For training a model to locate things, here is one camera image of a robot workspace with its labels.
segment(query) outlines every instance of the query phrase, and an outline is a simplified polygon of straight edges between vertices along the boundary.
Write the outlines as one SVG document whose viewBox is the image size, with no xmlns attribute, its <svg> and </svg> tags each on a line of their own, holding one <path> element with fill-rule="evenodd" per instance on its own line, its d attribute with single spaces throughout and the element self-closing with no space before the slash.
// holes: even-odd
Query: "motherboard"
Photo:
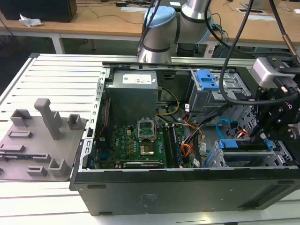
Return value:
<svg viewBox="0 0 300 225">
<path fill-rule="evenodd" d="M 141 139 L 152 134 L 151 140 Z M 100 169 L 190 167 L 180 150 L 184 139 L 182 126 L 115 125 L 110 148 L 97 150 L 95 164 Z"/>
</svg>

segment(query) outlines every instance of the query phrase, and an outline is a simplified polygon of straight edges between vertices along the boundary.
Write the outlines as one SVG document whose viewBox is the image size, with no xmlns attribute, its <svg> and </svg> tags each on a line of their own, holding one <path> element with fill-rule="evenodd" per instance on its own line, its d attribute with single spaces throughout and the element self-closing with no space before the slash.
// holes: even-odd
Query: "circuit chip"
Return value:
<svg viewBox="0 0 300 225">
<path fill-rule="evenodd" d="M 154 144 L 152 142 L 141 142 L 140 144 L 140 154 L 144 155 L 154 155 Z"/>
</svg>

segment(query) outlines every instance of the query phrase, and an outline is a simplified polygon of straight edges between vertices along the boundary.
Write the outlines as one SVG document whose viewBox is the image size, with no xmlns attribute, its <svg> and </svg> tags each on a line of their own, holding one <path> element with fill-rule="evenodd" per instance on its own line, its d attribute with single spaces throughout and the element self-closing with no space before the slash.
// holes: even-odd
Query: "green circuit board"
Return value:
<svg viewBox="0 0 300 225">
<path fill-rule="evenodd" d="M 154 142 L 139 142 L 137 126 L 114 126 L 110 160 L 155 161 L 164 163 L 165 165 L 165 149 L 162 129 L 162 127 L 157 128 L 157 138 Z M 141 128 L 141 132 L 143 134 L 152 133 L 151 128 L 148 127 Z"/>
<path fill-rule="evenodd" d="M 174 138 L 176 138 L 178 145 L 181 146 L 181 142 L 185 138 L 183 127 L 177 126 L 175 130 L 176 137 L 171 135 L 169 137 L 173 137 L 172 140 L 164 140 L 167 129 L 163 126 L 157 126 L 157 129 L 154 129 L 156 138 L 153 142 L 148 139 L 139 141 L 137 125 L 116 125 L 112 130 L 109 151 L 106 153 L 99 151 L 96 162 L 101 169 L 122 168 L 123 163 L 126 162 L 157 162 L 163 163 L 164 168 L 173 168 L 168 165 L 171 151 L 171 146 L 168 143 L 174 142 Z M 140 134 L 151 135 L 152 133 L 151 125 L 143 124 L 141 126 Z M 182 161 L 183 168 L 190 167 L 189 158 L 184 158 L 182 155 Z"/>
</svg>

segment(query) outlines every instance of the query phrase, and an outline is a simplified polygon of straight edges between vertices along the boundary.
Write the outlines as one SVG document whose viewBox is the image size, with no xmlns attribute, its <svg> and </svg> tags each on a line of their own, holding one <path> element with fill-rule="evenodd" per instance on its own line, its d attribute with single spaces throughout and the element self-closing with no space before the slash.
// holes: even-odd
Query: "desk leg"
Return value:
<svg viewBox="0 0 300 225">
<path fill-rule="evenodd" d="M 90 44 L 91 44 L 92 50 L 96 50 L 97 46 L 96 46 L 95 39 L 92 39 L 92 40 L 90 41 Z"/>
<path fill-rule="evenodd" d="M 214 43 L 208 42 L 203 57 L 204 58 L 211 58 L 213 53 L 214 53 L 215 47 L 216 47 L 216 45 Z"/>
<path fill-rule="evenodd" d="M 65 54 L 64 45 L 59 35 L 54 35 L 52 38 L 56 54 Z"/>
</svg>

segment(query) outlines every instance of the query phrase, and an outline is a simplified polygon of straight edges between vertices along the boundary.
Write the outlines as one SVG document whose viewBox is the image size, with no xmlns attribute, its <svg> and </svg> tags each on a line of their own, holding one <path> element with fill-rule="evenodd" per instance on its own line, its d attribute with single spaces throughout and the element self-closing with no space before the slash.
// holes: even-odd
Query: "power supply label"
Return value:
<svg viewBox="0 0 300 225">
<path fill-rule="evenodd" d="M 124 74 L 123 83 L 151 84 L 151 74 Z"/>
</svg>

